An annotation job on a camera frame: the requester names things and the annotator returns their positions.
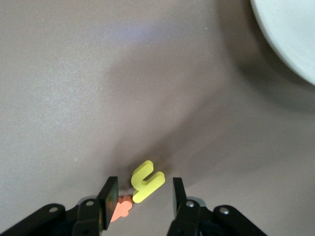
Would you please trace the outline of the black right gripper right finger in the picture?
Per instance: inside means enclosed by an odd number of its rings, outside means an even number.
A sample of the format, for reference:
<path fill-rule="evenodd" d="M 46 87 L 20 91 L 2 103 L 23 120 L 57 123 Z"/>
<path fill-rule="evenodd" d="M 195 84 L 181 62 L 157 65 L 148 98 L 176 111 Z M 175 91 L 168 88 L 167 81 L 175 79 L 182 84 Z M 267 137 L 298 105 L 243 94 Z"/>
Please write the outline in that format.
<path fill-rule="evenodd" d="M 168 236 L 264 236 L 258 226 L 236 208 L 221 205 L 209 210 L 186 196 L 183 181 L 173 178 L 175 218 Z"/>

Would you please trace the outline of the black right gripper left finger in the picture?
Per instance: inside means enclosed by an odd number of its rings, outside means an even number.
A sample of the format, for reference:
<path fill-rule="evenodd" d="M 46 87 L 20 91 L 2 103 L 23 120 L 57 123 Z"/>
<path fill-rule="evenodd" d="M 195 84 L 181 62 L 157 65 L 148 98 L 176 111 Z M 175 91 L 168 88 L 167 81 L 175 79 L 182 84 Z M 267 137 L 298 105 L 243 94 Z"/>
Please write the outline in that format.
<path fill-rule="evenodd" d="M 109 177 L 96 198 L 66 210 L 52 203 L 16 223 L 2 236 L 99 236 L 107 230 L 118 203 L 118 178 Z"/>

